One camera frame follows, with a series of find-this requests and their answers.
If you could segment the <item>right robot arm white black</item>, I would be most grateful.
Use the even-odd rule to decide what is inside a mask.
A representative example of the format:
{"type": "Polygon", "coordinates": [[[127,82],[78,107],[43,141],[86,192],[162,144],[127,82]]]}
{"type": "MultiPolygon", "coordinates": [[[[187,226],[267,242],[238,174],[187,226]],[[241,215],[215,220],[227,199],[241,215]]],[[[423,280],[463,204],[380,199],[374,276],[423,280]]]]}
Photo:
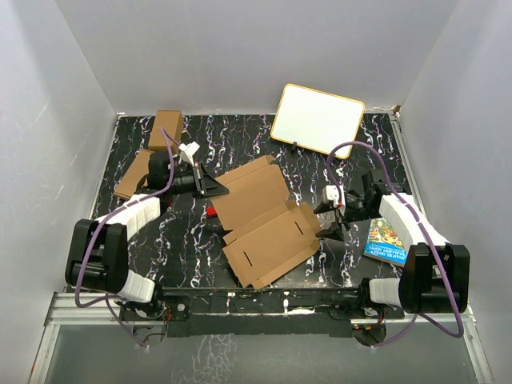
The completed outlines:
{"type": "Polygon", "coordinates": [[[331,212],[334,221],[317,237],[343,241],[352,222],[386,222],[385,235],[376,233],[387,258],[395,261],[403,248],[398,278],[367,278],[359,285],[358,311],[372,318],[385,306],[410,314],[463,313],[468,304],[470,253],[440,235],[416,206],[407,184],[387,184],[383,172],[362,175],[362,192],[328,185],[315,208],[316,214],[331,212]]]}

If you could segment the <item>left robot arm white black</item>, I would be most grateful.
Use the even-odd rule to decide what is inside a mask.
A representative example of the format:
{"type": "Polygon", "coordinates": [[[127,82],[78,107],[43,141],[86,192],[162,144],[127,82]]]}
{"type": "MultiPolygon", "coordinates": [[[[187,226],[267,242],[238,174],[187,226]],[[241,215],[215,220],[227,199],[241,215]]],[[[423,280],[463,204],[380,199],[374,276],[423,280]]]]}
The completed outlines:
{"type": "Polygon", "coordinates": [[[65,269],[68,284],[77,290],[101,291],[148,319],[163,314],[166,301],[161,286],[129,268],[129,240],[162,216],[175,195],[201,199],[229,192],[201,162],[188,154],[181,157],[175,161],[168,153],[152,153],[148,171],[129,200],[101,218],[81,219],[75,224],[65,269]]]}

